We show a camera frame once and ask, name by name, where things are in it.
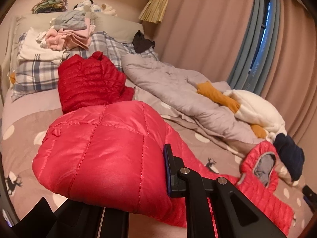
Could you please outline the dark navy folded garment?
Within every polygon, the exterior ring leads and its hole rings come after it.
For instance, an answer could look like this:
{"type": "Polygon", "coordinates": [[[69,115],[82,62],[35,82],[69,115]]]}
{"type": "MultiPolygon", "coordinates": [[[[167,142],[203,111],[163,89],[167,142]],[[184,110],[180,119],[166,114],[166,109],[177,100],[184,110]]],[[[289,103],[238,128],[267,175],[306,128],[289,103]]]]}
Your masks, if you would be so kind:
{"type": "Polygon", "coordinates": [[[276,136],[273,145],[280,160],[290,173],[291,180],[298,181],[303,173],[305,162],[303,149],[296,145],[289,135],[285,135],[284,133],[279,133],[276,136]]]}

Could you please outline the pink curtains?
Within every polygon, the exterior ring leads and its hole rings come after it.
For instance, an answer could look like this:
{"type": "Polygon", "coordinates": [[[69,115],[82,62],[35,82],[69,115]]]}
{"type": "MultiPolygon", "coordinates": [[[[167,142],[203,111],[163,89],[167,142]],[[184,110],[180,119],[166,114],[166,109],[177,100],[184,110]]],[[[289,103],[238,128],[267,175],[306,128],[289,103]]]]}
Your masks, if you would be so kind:
{"type": "MultiPolygon", "coordinates": [[[[253,3],[169,0],[154,35],[159,58],[211,81],[227,82],[253,3]]],[[[316,20],[297,0],[281,0],[277,48],[259,96],[278,110],[295,141],[316,140],[316,20]]]]}

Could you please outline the pile of pink clothes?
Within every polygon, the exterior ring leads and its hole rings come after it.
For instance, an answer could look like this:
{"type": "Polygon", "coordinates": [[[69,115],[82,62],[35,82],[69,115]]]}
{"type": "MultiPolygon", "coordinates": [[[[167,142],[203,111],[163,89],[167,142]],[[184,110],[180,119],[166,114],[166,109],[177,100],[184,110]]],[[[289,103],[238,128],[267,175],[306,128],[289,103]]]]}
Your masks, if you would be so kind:
{"type": "Polygon", "coordinates": [[[47,31],[39,32],[30,27],[24,40],[19,45],[17,59],[19,61],[44,61],[59,65],[74,48],[89,49],[91,35],[95,25],[91,24],[91,14],[83,16],[86,28],[72,30],[51,26],[47,31]]]}

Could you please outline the grey crumpled quilt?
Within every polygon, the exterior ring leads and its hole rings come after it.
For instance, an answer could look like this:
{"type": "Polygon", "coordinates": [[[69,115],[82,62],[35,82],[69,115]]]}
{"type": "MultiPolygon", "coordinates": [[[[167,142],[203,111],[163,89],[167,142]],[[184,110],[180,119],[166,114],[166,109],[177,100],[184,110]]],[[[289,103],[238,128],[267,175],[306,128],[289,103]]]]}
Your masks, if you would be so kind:
{"type": "Polygon", "coordinates": [[[263,141],[247,123],[236,119],[230,109],[197,93],[196,84],[207,81],[201,73],[137,54],[122,56],[121,66],[134,84],[193,118],[206,134],[249,144],[263,141]]]}

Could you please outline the folded red down jacket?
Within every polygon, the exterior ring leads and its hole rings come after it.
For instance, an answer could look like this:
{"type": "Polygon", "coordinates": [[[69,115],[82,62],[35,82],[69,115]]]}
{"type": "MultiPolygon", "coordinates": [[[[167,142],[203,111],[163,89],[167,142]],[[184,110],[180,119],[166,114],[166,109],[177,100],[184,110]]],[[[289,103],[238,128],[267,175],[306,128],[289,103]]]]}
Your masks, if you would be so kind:
{"type": "Polygon", "coordinates": [[[58,92],[64,114],[82,107],[131,101],[134,89],[101,51],[89,58],[75,54],[58,67],[58,92]]]}

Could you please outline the brown polka dot duvet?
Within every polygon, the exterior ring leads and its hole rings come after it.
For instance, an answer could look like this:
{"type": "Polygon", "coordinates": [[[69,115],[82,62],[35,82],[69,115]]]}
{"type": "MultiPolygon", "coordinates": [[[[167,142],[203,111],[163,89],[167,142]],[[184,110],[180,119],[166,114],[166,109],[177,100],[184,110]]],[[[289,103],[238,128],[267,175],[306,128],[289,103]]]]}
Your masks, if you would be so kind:
{"type": "MultiPolygon", "coordinates": [[[[12,206],[8,209],[12,220],[21,220],[35,204],[45,197],[52,210],[56,210],[65,198],[55,195],[39,184],[32,171],[32,160],[49,125],[61,115],[61,109],[42,111],[20,118],[4,127],[2,139],[2,163],[7,193],[12,206]]],[[[225,150],[195,130],[183,127],[165,116],[165,121],[176,130],[208,170],[218,174],[241,175],[242,159],[225,150]]],[[[292,207],[294,219],[289,237],[298,237],[311,220],[313,213],[304,195],[295,187],[288,186],[283,177],[286,168],[277,165],[278,186],[274,192],[281,201],[292,207]]]]}

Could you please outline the green patterned bundle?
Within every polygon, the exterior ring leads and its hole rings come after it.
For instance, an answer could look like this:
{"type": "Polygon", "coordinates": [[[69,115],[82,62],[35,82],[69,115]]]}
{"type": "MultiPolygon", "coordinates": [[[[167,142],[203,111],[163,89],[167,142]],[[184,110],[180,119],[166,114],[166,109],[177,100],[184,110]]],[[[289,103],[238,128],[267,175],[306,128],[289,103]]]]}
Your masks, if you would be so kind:
{"type": "Polygon", "coordinates": [[[68,10],[68,0],[41,0],[31,9],[32,14],[65,12],[68,10]]]}

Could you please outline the plaid pillow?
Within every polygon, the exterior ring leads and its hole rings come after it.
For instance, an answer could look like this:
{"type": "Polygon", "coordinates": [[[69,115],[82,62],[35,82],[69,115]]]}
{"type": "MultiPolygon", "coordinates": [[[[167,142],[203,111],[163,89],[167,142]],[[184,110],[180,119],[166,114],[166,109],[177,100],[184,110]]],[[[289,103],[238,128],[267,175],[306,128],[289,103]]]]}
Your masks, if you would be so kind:
{"type": "MultiPolygon", "coordinates": [[[[119,71],[122,71],[121,57],[136,54],[133,44],[118,42],[106,32],[96,32],[91,35],[91,44],[87,51],[79,47],[74,48],[68,52],[68,57],[78,54],[86,59],[96,51],[103,52],[119,71]]],[[[50,61],[20,61],[14,72],[16,82],[13,84],[11,100],[15,101],[35,92],[56,89],[59,65],[50,61]]]]}

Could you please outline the plush toys on headboard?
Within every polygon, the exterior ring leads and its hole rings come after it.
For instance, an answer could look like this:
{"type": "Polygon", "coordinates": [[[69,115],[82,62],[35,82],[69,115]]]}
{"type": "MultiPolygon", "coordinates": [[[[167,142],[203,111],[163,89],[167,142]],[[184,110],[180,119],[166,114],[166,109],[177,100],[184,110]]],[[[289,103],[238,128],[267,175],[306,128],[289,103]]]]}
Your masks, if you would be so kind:
{"type": "Polygon", "coordinates": [[[116,10],[108,4],[97,4],[93,0],[83,0],[74,6],[74,10],[85,12],[101,12],[110,16],[117,17],[116,10]]]}

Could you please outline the pink hooded down jacket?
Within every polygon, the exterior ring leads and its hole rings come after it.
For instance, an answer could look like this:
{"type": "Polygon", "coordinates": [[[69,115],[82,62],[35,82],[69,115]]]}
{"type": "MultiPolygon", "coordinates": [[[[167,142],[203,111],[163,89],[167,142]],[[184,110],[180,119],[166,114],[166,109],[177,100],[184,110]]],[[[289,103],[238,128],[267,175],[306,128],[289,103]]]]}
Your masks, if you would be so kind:
{"type": "MultiPolygon", "coordinates": [[[[202,177],[219,177],[152,107],[140,101],[89,106],[59,117],[49,126],[32,169],[46,189],[71,200],[186,228],[185,199],[167,194],[166,144],[202,177]]],[[[271,143],[263,141],[243,160],[242,175],[253,174],[259,180],[255,172],[266,156],[274,160],[277,153],[271,143]]],[[[222,177],[232,184],[241,178],[222,177]]],[[[242,191],[287,236],[293,211],[274,196],[277,184],[277,173],[272,170],[262,189],[251,191],[247,184],[242,191]]]]}

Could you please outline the beige pillow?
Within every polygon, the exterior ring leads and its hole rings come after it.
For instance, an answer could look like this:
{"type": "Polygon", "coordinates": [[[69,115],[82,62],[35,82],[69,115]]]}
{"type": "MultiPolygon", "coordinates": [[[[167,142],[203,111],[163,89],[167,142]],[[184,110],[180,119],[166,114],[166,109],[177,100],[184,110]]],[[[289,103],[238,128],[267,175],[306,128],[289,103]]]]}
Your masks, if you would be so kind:
{"type": "Polygon", "coordinates": [[[76,30],[80,35],[88,31],[104,31],[118,42],[131,43],[137,31],[144,33],[141,23],[131,22],[102,12],[53,12],[25,14],[12,19],[8,32],[7,52],[15,55],[19,37],[30,28],[37,32],[56,30],[76,30]]]}

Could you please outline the blue grey sheer curtain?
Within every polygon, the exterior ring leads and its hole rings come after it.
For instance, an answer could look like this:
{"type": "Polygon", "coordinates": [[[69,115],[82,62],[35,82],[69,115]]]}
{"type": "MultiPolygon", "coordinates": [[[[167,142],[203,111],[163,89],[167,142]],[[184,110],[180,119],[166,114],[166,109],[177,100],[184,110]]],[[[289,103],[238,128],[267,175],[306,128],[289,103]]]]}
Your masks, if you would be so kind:
{"type": "Polygon", "coordinates": [[[228,77],[231,89],[259,95],[277,48],[281,0],[254,0],[241,48],[228,77]]]}

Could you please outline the small black garment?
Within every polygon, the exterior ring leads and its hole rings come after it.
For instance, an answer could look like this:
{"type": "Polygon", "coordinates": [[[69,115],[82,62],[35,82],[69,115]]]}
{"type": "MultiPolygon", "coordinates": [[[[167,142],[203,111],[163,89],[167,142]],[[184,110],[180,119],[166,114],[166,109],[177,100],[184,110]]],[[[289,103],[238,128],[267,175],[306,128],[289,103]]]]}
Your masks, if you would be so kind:
{"type": "Polygon", "coordinates": [[[137,33],[135,33],[134,35],[132,45],[134,47],[135,52],[140,54],[150,48],[154,48],[155,41],[146,39],[145,35],[140,30],[138,30],[137,33]]]}

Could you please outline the white goose plush toy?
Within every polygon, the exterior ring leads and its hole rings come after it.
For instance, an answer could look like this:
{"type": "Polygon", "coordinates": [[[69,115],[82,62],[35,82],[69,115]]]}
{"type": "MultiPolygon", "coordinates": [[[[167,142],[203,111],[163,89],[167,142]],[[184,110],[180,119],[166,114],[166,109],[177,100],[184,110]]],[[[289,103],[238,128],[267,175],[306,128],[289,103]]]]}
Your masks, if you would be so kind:
{"type": "Polygon", "coordinates": [[[278,134],[287,135],[278,110],[255,93],[236,89],[222,93],[209,81],[197,84],[197,93],[229,108],[237,119],[250,125],[257,138],[275,141],[278,134]]]}

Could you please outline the beige pleated lamp shade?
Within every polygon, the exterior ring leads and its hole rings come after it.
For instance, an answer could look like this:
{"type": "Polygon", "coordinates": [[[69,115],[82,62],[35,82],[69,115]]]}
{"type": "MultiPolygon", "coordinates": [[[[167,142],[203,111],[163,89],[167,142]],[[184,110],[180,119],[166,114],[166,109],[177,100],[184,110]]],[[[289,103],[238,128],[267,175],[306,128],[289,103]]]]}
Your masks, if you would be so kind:
{"type": "Polygon", "coordinates": [[[165,15],[169,0],[149,0],[141,14],[139,20],[150,23],[161,23],[165,15]]]}

